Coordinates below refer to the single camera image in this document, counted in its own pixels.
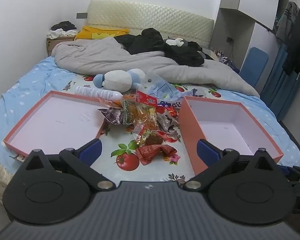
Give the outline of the grey clear snack bag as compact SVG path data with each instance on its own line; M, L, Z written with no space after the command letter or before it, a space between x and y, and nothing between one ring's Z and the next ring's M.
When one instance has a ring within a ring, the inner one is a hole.
M163 129L164 132L168 132L168 130L173 126L179 126L177 120L170 115L170 113L157 113L157 123Z

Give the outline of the red foil snack packet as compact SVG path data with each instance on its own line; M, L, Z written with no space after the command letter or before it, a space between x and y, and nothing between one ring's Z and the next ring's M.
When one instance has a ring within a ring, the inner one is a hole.
M165 157L170 157L177 153L177 150L170 145L161 144L138 147L135 152L142 165L148 165L157 155L162 154Z

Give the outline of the small red foil candy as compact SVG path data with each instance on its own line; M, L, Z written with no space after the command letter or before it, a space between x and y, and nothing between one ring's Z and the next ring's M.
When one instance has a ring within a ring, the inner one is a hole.
M176 118L178 116L178 111L174 107L166 106L165 108L168 111L168 113L170 114L170 116L172 116L174 118Z

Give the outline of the clear red spicy snack bag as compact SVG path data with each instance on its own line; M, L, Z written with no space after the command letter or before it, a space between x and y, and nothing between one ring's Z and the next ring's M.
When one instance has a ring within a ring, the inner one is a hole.
M157 130L149 129L147 126L135 126L133 134L138 146L161 145L164 141Z

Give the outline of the orange dried snack bag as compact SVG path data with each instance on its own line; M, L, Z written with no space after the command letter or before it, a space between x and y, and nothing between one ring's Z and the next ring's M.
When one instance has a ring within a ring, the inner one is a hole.
M157 130L157 99L139 90L134 98L124 96L123 109L127 125L143 125L151 130Z

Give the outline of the fruit print mat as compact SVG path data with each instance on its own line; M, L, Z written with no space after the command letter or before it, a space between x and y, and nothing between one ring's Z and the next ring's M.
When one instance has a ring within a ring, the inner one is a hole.
M91 168L118 184L121 181L178 181L195 176L181 131L177 125L168 131L158 125L151 131L138 124L115 125L105 122L100 134L101 155ZM172 155L159 152L149 164L140 161L138 148L147 145L169 145Z

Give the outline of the pink gift box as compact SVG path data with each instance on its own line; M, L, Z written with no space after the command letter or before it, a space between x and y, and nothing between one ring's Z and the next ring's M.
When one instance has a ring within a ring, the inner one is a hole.
M265 148L276 163L284 156L265 128L239 102L186 96L178 122L195 175L210 163L197 153L200 139L220 150L232 148L241 155L254 155L259 148Z

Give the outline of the blue bed sheet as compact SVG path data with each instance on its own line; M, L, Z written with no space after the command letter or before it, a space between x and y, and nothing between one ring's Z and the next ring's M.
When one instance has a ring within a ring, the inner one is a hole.
M53 57L39 62L21 77L0 98L0 165L11 174L19 168L20 163L15 160L16 154L6 147L4 138L41 97L51 90L73 93L77 86L92 85L80 75L58 68ZM300 150L278 123L275 114L258 97L219 89L212 85L177 85L177 88L181 91L195 90L198 97L242 103L284 153L279 163L286 166L300 166Z

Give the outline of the white blue plush toy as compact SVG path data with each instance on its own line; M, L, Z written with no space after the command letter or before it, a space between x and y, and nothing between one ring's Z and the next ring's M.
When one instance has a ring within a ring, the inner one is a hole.
M128 71L113 70L106 74L97 74L93 79L93 84L97 88L124 93L137 90L145 77L146 74L138 68Z

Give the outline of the pale blue plastic bag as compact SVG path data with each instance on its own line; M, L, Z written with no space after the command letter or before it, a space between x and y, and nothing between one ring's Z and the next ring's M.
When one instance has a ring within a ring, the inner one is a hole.
M184 96L182 92L154 72L146 74L143 91L164 101L177 101Z

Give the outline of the blue folding chair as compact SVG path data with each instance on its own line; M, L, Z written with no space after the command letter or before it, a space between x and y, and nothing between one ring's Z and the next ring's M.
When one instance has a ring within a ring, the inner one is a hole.
M264 51L252 47L249 50L243 66L239 72L240 77L249 85L255 87L269 60L269 56Z

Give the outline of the grey duvet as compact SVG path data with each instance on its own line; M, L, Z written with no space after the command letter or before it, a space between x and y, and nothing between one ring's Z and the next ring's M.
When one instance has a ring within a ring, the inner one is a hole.
M205 60L199 67L179 65L165 57L162 51L131 55L113 37L61 42L54 47L51 55L59 68L83 75L138 68L145 73L154 72L170 83L213 84L220 89L260 96L226 64Z

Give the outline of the wooden nightstand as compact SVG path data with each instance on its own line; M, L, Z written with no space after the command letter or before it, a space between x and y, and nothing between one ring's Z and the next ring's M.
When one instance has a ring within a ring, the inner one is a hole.
M61 42L69 42L75 39L74 36L58 37L56 39L46 39L47 55L50 56L54 47Z

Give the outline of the clothes on nightstand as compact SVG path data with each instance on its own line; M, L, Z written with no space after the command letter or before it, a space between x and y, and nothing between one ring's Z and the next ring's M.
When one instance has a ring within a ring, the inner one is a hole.
M47 38L55 40L60 37L75 37L78 29L70 21L59 22L53 25L47 33Z

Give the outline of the hanging black jacket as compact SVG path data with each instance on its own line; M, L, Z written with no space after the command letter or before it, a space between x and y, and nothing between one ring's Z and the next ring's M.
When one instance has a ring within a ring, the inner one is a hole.
M290 76L292 72L300 74L300 10L294 22L286 52L287 57L282 66L284 72L288 76Z

